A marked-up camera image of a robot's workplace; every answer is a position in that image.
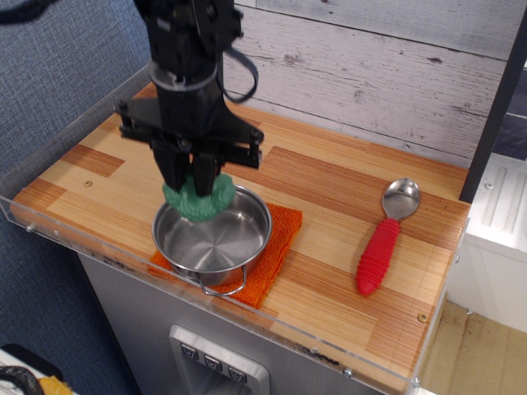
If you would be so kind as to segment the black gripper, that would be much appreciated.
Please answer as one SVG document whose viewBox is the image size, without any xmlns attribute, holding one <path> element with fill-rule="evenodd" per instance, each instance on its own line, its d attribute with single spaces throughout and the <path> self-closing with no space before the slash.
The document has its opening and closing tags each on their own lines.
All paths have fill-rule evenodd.
<svg viewBox="0 0 527 395">
<path fill-rule="evenodd" d="M 123 136 L 151 146 L 165 184 L 176 192 L 191 156 L 199 197 L 212 194 L 226 162 L 259 167 L 264 134 L 228 109 L 214 81 L 193 91 L 158 86 L 155 97 L 121 100 L 115 111 Z"/>
</svg>

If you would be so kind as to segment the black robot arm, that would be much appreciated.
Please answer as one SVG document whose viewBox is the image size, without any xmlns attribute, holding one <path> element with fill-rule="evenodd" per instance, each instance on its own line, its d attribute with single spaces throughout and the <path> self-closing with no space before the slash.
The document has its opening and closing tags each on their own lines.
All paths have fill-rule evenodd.
<svg viewBox="0 0 527 395">
<path fill-rule="evenodd" d="M 264 135 L 226 105 L 223 57 L 238 60 L 259 77 L 255 65 L 235 50 L 243 14 L 232 1 L 137 1 L 147 28 L 148 64 L 156 98 L 120 102 L 124 137 L 146 142 L 165 183 L 179 192 L 191 173 L 197 195 L 212 194 L 227 162 L 256 168 Z"/>
</svg>

